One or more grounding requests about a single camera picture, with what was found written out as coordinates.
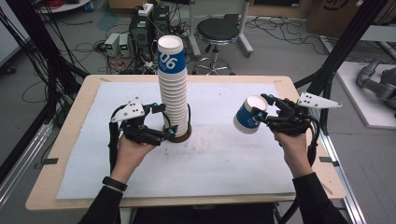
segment person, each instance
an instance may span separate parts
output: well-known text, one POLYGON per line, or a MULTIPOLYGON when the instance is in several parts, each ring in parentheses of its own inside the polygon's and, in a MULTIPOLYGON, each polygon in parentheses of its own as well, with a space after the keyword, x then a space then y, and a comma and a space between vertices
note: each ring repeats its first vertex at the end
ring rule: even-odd
MULTIPOLYGON (((284 150, 284 160, 289 166, 300 212, 305 224, 347 223, 333 206, 313 172, 306 156, 306 136, 289 136, 274 132, 275 140, 284 150)), ((151 145, 139 145, 121 136, 119 155, 110 178, 126 184, 136 167, 154 149, 151 145)), ((122 189, 104 185, 87 213, 78 224, 113 224, 119 212, 122 189)))

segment white mat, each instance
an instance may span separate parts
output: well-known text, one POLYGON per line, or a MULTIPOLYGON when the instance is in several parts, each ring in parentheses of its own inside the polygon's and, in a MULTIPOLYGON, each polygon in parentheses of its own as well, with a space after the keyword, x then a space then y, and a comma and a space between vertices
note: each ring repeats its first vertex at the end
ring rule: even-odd
MULTIPOLYGON (((183 143, 163 142, 135 170, 126 198, 294 192, 283 150, 265 125, 251 135, 238 132, 233 116, 252 94, 274 85, 189 83, 192 135, 183 143)), ((71 152, 57 199, 91 199, 109 174, 108 122, 112 112, 136 96, 160 103, 158 83, 103 83, 71 152)), ((271 114, 276 108, 270 106, 271 114)), ((146 124, 160 130, 163 118, 146 124)))
MULTIPOLYGON (((366 65, 367 63, 343 63, 338 69, 338 76, 367 127, 396 129, 396 110, 387 107, 372 91, 356 84, 359 71, 366 65)), ((379 82, 382 72, 393 67, 395 66, 380 64, 375 69, 372 80, 379 82)))

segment stack of paper cups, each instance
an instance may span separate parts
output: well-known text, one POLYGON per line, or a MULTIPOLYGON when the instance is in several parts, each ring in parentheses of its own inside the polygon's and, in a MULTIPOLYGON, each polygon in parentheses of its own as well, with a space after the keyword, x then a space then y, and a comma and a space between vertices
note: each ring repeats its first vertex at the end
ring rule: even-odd
POLYGON ((175 35, 165 35, 158 40, 158 77, 165 114, 171 125, 177 125, 176 137, 189 129, 187 107, 187 70, 183 42, 175 35))

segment stool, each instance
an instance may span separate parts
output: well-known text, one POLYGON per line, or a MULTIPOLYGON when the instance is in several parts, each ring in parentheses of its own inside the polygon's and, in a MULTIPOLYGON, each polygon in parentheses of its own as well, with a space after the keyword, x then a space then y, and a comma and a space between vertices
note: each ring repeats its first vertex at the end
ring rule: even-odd
POLYGON ((201 59, 192 70, 194 75, 211 74, 219 75, 220 70, 229 70, 227 75, 234 75, 230 65, 218 57, 220 45, 227 45, 235 42, 239 36, 239 30, 235 24, 224 19, 207 19, 198 23, 197 35, 200 39, 209 44, 206 52, 210 51, 211 45, 214 45, 211 58, 201 59))

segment black sleeve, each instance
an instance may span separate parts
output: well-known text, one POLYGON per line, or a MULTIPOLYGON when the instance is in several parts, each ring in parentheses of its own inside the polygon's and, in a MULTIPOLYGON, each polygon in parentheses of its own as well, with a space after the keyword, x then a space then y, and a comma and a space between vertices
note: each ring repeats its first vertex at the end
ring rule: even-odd
POLYGON ((113 224, 119 212, 122 193, 103 186, 78 224, 113 224))
POLYGON ((304 224, 348 223, 326 195, 315 173, 293 179, 304 224))

